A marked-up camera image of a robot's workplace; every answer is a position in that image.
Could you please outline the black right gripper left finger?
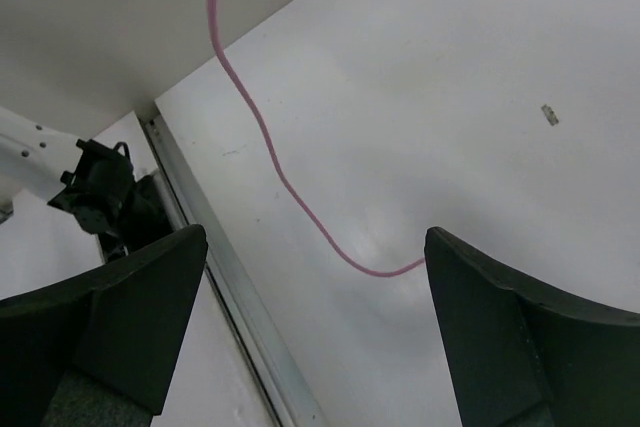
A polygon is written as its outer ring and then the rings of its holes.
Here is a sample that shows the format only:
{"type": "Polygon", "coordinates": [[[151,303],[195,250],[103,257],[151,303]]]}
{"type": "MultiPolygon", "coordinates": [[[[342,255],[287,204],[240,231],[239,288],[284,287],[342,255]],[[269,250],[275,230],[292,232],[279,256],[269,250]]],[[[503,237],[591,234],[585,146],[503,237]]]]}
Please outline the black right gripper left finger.
{"type": "Polygon", "coordinates": [[[4,426],[148,426],[163,411],[208,251],[191,225],[1,302],[4,426]]]}

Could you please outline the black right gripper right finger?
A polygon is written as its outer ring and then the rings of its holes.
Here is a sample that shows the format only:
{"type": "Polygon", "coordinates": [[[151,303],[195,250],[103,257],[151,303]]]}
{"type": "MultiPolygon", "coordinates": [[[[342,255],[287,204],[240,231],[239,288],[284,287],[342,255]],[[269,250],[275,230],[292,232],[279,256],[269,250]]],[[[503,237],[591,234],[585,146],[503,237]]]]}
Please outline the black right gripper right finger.
{"type": "Polygon", "coordinates": [[[553,287],[440,227],[424,254],[463,425],[638,425],[638,314],[553,287]]]}

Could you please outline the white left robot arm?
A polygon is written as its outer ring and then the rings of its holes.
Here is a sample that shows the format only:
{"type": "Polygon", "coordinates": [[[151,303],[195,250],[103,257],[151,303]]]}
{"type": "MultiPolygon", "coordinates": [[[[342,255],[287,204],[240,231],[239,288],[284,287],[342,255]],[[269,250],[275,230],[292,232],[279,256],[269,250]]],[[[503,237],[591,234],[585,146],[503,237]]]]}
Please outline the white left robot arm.
{"type": "Polygon", "coordinates": [[[142,134],[82,139],[1,109],[1,174],[72,216],[107,262],[173,231],[156,169],[142,134]]]}

